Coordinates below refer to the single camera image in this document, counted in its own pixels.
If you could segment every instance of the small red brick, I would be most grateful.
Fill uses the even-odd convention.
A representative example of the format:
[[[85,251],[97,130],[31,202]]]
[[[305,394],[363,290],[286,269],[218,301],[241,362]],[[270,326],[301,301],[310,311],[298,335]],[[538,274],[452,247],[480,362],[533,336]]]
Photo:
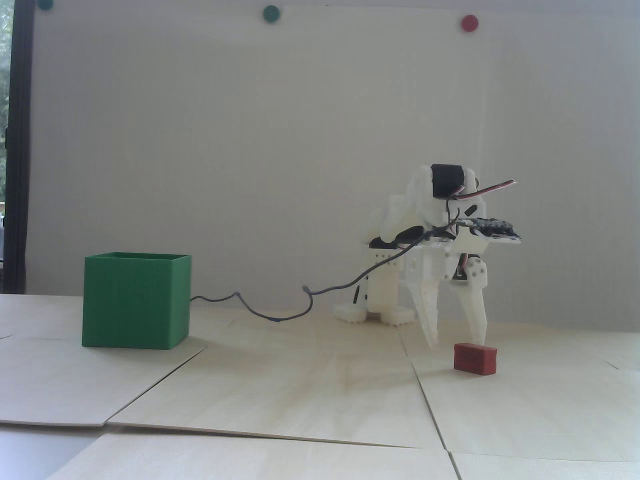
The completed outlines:
[[[496,370],[497,354],[497,348],[457,343],[453,346],[453,367],[478,375],[492,375]]]

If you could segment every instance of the green box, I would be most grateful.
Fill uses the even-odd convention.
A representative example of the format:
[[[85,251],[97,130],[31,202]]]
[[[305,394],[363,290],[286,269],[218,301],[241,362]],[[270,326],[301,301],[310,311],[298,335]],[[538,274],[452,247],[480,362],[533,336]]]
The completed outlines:
[[[87,257],[82,345],[171,349],[189,335],[190,296],[190,255]]]

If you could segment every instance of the quadruped robot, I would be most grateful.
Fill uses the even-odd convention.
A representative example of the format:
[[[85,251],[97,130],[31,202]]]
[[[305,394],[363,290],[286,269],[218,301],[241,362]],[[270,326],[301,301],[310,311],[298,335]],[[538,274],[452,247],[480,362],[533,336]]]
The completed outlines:
[[[390,260],[360,281],[353,303],[334,307],[335,317],[360,323],[373,313],[390,325],[412,322],[414,310],[397,304],[403,273],[425,338],[433,348],[438,344],[438,288],[441,281],[448,281],[461,301],[473,343],[484,344],[482,290],[487,285],[487,268],[480,254],[490,243],[520,243],[520,237],[512,224],[486,218],[482,195],[515,182],[478,190],[476,175],[469,168],[421,167],[405,194],[390,196],[386,209],[374,212],[362,239],[366,267]]]

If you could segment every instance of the dark green magnet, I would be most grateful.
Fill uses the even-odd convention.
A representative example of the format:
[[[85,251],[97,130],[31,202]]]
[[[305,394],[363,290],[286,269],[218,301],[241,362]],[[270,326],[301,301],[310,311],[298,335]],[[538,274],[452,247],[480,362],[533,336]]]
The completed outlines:
[[[280,9],[275,5],[269,5],[262,11],[262,16],[267,23],[274,23],[280,18]]]
[[[53,0],[38,0],[38,8],[41,10],[51,10],[53,8]]]

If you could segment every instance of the white backdrop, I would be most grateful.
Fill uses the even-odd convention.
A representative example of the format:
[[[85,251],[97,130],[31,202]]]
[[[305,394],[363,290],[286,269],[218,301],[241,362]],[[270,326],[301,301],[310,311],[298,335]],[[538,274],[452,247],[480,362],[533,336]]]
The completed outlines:
[[[359,272],[373,207],[461,163],[520,181],[486,197],[524,238],[486,254],[490,319],[640,329],[636,20],[211,3],[37,13],[29,292],[81,294],[85,255],[190,253],[194,294],[302,309]]]

